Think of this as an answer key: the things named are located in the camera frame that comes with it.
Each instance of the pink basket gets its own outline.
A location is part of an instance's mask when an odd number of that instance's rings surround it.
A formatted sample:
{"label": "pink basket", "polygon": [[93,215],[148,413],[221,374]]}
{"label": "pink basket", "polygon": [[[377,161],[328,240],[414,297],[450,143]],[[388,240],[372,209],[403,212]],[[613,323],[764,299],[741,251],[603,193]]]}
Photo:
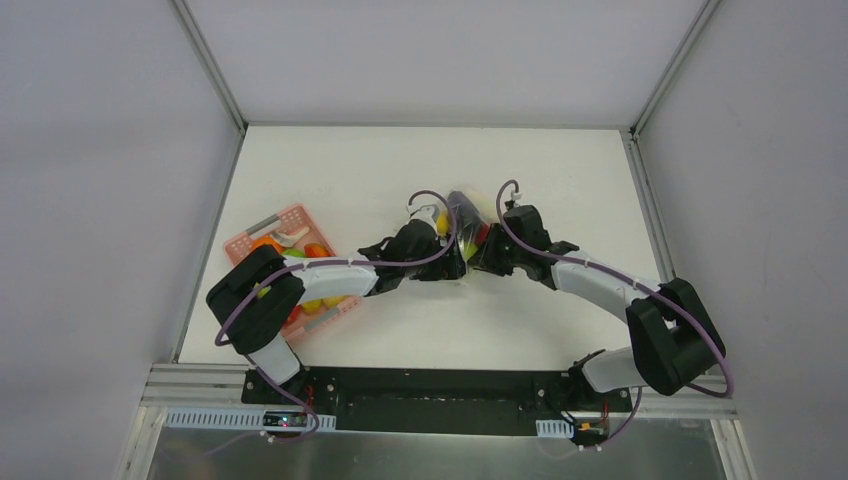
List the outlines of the pink basket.
{"label": "pink basket", "polygon": [[[336,250],[332,245],[330,245],[327,237],[324,236],[324,232],[318,228],[318,225],[315,223],[315,220],[312,219],[312,216],[309,215],[309,211],[306,210],[306,207],[299,203],[292,205],[275,215],[271,215],[265,220],[262,220],[256,225],[248,228],[244,232],[227,240],[224,243],[224,253],[227,254],[227,258],[230,260],[230,263],[235,266],[244,260],[244,257],[250,253],[250,247],[253,246],[253,242],[256,241],[256,239],[267,235],[272,231],[292,234],[303,227],[309,227],[309,233],[301,238],[293,248],[302,251],[303,247],[308,243],[320,243],[327,248],[330,255],[336,255]],[[312,315],[307,315],[301,312],[300,315],[298,315],[298,317],[292,322],[283,326],[281,330],[283,337],[285,337],[286,341],[289,343],[298,343],[351,311],[361,302],[362,297],[348,297],[332,308],[327,308],[325,305],[321,305],[321,308]]]}

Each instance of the white wall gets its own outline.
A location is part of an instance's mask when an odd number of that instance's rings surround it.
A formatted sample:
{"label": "white wall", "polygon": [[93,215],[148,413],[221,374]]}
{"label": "white wall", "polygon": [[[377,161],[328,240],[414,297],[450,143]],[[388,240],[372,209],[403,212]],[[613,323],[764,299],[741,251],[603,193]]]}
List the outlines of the white wall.
{"label": "white wall", "polygon": [[236,142],[167,2],[0,2],[0,477],[115,474]]}
{"label": "white wall", "polygon": [[190,0],[250,121],[631,125],[703,0]]}
{"label": "white wall", "polygon": [[848,468],[848,3],[728,1],[642,137],[760,478]]}

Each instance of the metal frame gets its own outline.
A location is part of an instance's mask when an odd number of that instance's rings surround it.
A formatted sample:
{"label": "metal frame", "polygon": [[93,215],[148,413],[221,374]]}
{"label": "metal frame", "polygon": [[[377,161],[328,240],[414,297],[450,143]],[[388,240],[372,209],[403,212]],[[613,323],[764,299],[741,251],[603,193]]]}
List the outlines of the metal frame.
{"label": "metal frame", "polygon": [[147,479],[166,411],[167,407],[139,407],[130,432],[130,441],[121,457],[117,479]]}
{"label": "metal frame", "polygon": [[633,176],[633,183],[636,185],[636,195],[639,197],[639,205],[642,207],[645,226],[648,227],[648,237],[651,241],[651,249],[654,251],[660,280],[667,282],[675,277],[675,270],[671,260],[671,251],[668,248],[668,240],[665,236],[660,206],[648,178],[645,163],[642,161],[639,144],[633,139],[630,132],[621,132],[621,141],[624,143],[627,162],[630,164],[630,173]]}
{"label": "metal frame", "polygon": [[668,66],[665,67],[659,82],[657,82],[657,85],[651,92],[651,96],[648,97],[648,103],[646,103],[645,107],[642,108],[639,118],[633,125],[632,132],[634,139],[639,140],[639,135],[641,135],[642,130],[645,129],[645,125],[648,124],[648,120],[651,119],[651,116],[657,110],[660,102],[663,98],[665,98],[666,93],[670,90],[674,79],[677,78],[677,74],[680,72],[681,67],[686,62],[686,59],[689,58],[689,54],[692,53],[692,49],[698,43],[698,40],[700,40],[701,34],[710,23],[710,20],[712,20],[713,14],[721,5],[722,1],[723,0],[704,0],[704,3],[701,5],[701,9],[698,11],[698,14],[695,15],[695,20],[692,21],[692,24],[689,26],[686,34],[683,36],[683,40],[680,42],[680,45],[677,46],[677,50],[674,51],[674,55],[671,56],[671,61],[668,63]]}
{"label": "metal frame", "polygon": [[181,315],[178,317],[181,319],[179,323],[179,330],[174,332],[172,336],[171,350],[168,353],[168,360],[171,362],[179,361],[180,351],[183,348],[183,342],[185,341],[186,333],[188,333],[188,324],[191,320],[191,314],[194,311],[194,304],[197,301],[197,296],[200,294],[200,283],[203,280],[203,272],[206,270],[206,264],[209,260],[209,255],[212,252],[212,243],[215,240],[215,232],[218,230],[218,223],[221,221],[221,215],[224,212],[224,204],[227,201],[227,194],[230,191],[230,185],[233,182],[233,176],[236,172],[236,165],[238,164],[238,158],[241,155],[241,148],[244,146],[244,138],[245,135],[241,134],[239,136],[238,145],[236,146],[235,152],[233,153],[232,163],[229,165],[229,172],[227,173],[227,178],[224,179],[224,182],[221,184],[221,194],[220,194],[220,202],[218,202],[218,206],[215,207],[215,213],[211,217],[211,222],[205,231],[209,232],[208,235],[204,237],[203,243],[200,246],[200,251],[203,252],[202,257],[200,258],[200,262],[195,264],[194,267],[194,278],[195,284],[194,289],[192,290],[191,296],[186,299],[186,303],[182,306],[180,311]]}
{"label": "metal frame", "polygon": [[[256,405],[241,403],[244,372],[247,365],[154,364],[141,397],[142,407],[205,407],[255,410]],[[724,379],[703,376],[696,382],[721,390]],[[279,409],[279,405],[269,405]],[[611,413],[626,417],[626,413]],[[666,397],[645,388],[639,418],[681,418],[692,420],[736,420],[733,400],[708,397],[684,388],[674,397]]]}
{"label": "metal frame", "polygon": [[710,423],[727,480],[757,480],[739,420],[712,420]]}
{"label": "metal frame", "polygon": [[209,81],[212,82],[212,88],[215,89],[215,93],[218,94],[218,97],[221,99],[221,103],[224,108],[227,109],[227,113],[229,113],[230,118],[232,118],[239,133],[242,137],[244,137],[244,134],[247,131],[247,121],[241,114],[241,109],[239,108],[238,103],[236,103],[233,92],[227,85],[227,81],[224,79],[224,74],[221,73],[221,67],[218,66],[218,62],[212,55],[212,51],[209,49],[209,44],[206,43],[206,39],[200,31],[200,26],[197,24],[197,20],[194,19],[194,15],[191,13],[191,9],[188,7],[186,0],[168,0],[168,3],[171,4],[171,8],[174,10],[174,15],[180,22],[180,26],[183,27],[186,38],[188,39],[189,44],[191,44],[191,48],[194,50],[195,55],[197,55],[197,59],[200,61],[201,66],[203,66],[203,70],[209,77]]}

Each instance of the white table surface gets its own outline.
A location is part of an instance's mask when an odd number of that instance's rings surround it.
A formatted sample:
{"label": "white table surface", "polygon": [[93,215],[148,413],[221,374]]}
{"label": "white table surface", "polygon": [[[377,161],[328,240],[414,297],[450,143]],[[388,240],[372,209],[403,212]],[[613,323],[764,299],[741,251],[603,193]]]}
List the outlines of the white table surface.
{"label": "white table surface", "polygon": [[[510,178],[552,240],[658,278],[617,131],[250,127],[180,362],[246,363],[232,348],[214,346],[218,323],[205,297],[230,269],[223,242],[259,220],[303,203],[344,255],[394,234],[416,190],[446,194],[469,184],[494,202]],[[628,342],[612,315],[516,269],[505,278],[475,272],[455,282],[404,281],[295,351],[310,365],[528,370],[565,368]]]}

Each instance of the purple cable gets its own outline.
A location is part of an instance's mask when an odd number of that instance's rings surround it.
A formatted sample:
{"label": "purple cable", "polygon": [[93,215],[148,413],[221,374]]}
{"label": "purple cable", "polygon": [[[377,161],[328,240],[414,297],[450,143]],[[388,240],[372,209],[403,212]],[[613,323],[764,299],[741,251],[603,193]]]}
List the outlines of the purple cable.
{"label": "purple cable", "polygon": [[[251,301],[253,301],[254,298],[256,298],[256,296],[259,294],[259,292],[263,288],[270,285],[271,282],[273,282],[274,280],[276,280],[276,279],[280,278],[281,276],[283,276],[283,275],[285,275],[289,272],[292,272],[294,270],[297,270],[297,269],[305,270],[307,267],[308,268],[315,268],[315,267],[330,267],[330,266],[340,266],[340,265],[361,265],[361,266],[372,266],[372,267],[417,267],[419,265],[424,265],[426,263],[432,262],[433,260],[436,260],[439,257],[441,257],[442,255],[444,255],[445,253],[447,253],[447,251],[451,248],[451,246],[453,246],[453,243],[456,239],[456,219],[454,218],[453,214],[451,213],[450,208],[447,208],[448,201],[445,199],[445,197],[441,196],[440,194],[438,194],[438,193],[436,193],[432,190],[420,190],[418,192],[413,193],[412,196],[409,197],[409,201],[407,202],[407,205],[412,205],[412,201],[415,200],[420,195],[432,195],[432,196],[438,198],[439,201],[442,202],[445,205],[445,208],[447,209],[447,216],[448,216],[448,219],[450,220],[450,232],[451,232],[451,234],[450,234],[450,237],[448,237],[448,242],[445,244],[444,247],[442,247],[441,250],[439,250],[438,252],[436,252],[433,255],[430,255],[427,258],[423,258],[421,260],[415,260],[415,261],[411,261],[411,262],[386,262],[386,261],[371,262],[371,261],[365,261],[365,260],[353,260],[351,262],[348,262],[347,260],[317,260],[317,261],[314,261],[314,262],[309,262],[308,264],[299,263],[297,265],[290,265],[288,267],[281,268],[281,269],[277,270],[276,272],[272,273],[271,275],[268,275],[265,278],[265,280],[262,280],[259,283],[259,285],[255,286],[253,288],[253,290],[251,290],[251,292],[246,297],[244,297],[244,299],[241,301],[241,303],[239,303],[238,306],[236,306],[235,310],[233,310],[233,312],[230,313],[230,316],[227,317],[227,320],[224,322],[224,324],[221,325],[221,329],[218,330],[218,334],[215,335],[215,345],[219,346],[219,347],[224,346],[224,345],[228,345],[229,342],[224,340],[224,335],[227,333],[227,330],[229,330],[230,326],[232,326],[233,322],[235,322],[236,318],[238,318],[238,316],[241,315],[241,313],[244,311],[244,309],[247,308],[247,305]],[[245,355],[245,356],[250,361],[250,363],[252,363],[252,364],[254,363],[253,360],[250,358],[250,356],[248,356],[248,355]],[[318,427],[319,427],[321,422],[320,422],[320,419],[318,418],[318,415],[315,414],[315,412],[312,410],[312,408],[310,408],[309,405],[307,405],[306,403],[301,401],[299,398],[295,397],[294,395],[290,394],[289,392],[285,391],[282,387],[280,387],[279,385],[274,383],[274,381],[270,377],[268,377],[268,375],[264,371],[262,371],[261,368],[257,367],[256,371],[268,383],[268,385],[271,386],[271,388],[273,388],[275,391],[277,391],[277,393],[281,394],[282,396],[286,397],[287,399],[293,401],[294,403],[296,403],[297,405],[302,407],[303,411],[306,412],[307,415],[311,416],[315,420],[315,425],[313,425],[313,427],[310,430],[303,432],[301,435],[298,435],[297,437],[291,437],[291,438],[276,438],[275,441],[278,442],[278,443],[290,443],[290,442],[296,442],[296,441],[299,441],[299,440],[304,440],[304,439],[308,438],[309,436],[313,435],[318,430]]]}
{"label": "purple cable", "polygon": [[710,338],[707,331],[704,330],[704,327],[702,327],[701,324],[698,323],[698,321],[695,320],[695,318],[692,317],[692,315],[690,315],[689,312],[684,310],[680,305],[678,305],[678,304],[672,302],[671,300],[665,298],[663,295],[660,295],[658,292],[651,290],[646,285],[643,285],[642,283],[637,282],[635,279],[630,278],[629,276],[619,272],[618,270],[610,268],[606,265],[601,265],[600,263],[596,263],[596,262],[592,262],[592,261],[584,261],[584,260],[577,259],[577,258],[564,257],[562,255],[556,255],[556,254],[553,254],[553,253],[550,253],[550,252],[545,252],[545,251],[533,248],[530,245],[527,245],[526,243],[522,242],[521,239],[519,239],[512,232],[512,230],[509,229],[509,225],[507,225],[506,222],[504,222],[504,218],[503,218],[503,208],[501,207],[501,199],[503,198],[504,191],[506,191],[506,188],[510,185],[515,186],[515,192],[516,193],[518,192],[518,182],[514,179],[513,180],[507,180],[507,182],[504,183],[503,186],[501,186],[501,189],[498,191],[498,197],[496,199],[496,201],[497,201],[496,207],[497,207],[497,210],[498,210],[498,220],[501,222],[501,227],[504,229],[506,234],[509,235],[509,238],[511,238],[512,241],[514,241],[516,244],[518,244],[518,246],[527,250],[530,253],[534,253],[536,255],[539,255],[539,256],[542,256],[542,257],[545,257],[545,258],[550,258],[552,260],[558,260],[558,261],[567,262],[567,263],[574,263],[574,264],[577,264],[577,265],[585,265],[586,267],[594,268],[595,270],[606,273],[607,275],[614,277],[614,278],[617,278],[618,280],[621,280],[624,283],[629,283],[629,284],[633,285],[640,292],[645,293],[647,295],[650,295],[651,297],[659,300],[660,302],[665,304],[667,307],[674,310],[675,313],[680,315],[684,320],[686,320],[686,323],[691,325],[692,328],[694,328],[695,331],[698,332],[698,335],[701,337],[701,339],[704,341],[704,343],[706,343],[707,348],[710,349],[710,352],[712,352],[713,356],[715,357],[716,362],[718,363],[718,366],[721,369],[721,373],[724,375],[725,383],[727,384],[726,385],[727,388],[724,392],[716,392],[716,391],[709,390],[709,389],[706,389],[704,387],[701,387],[700,385],[695,385],[695,384],[692,384],[692,383],[689,383],[686,386],[693,389],[693,390],[697,390],[701,393],[704,393],[704,394],[707,394],[707,395],[710,395],[710,396],[713,396],[713,397],[718,397],[718,398],[729,398],[731,395],[733,395],[733,390],[734,390],[733,376],[730,374],[730,367],[727,365],[727,362],[725,361],[724,356],[721,354],[721,351],[718,349],[718,346],[715,344],[713,339]]}

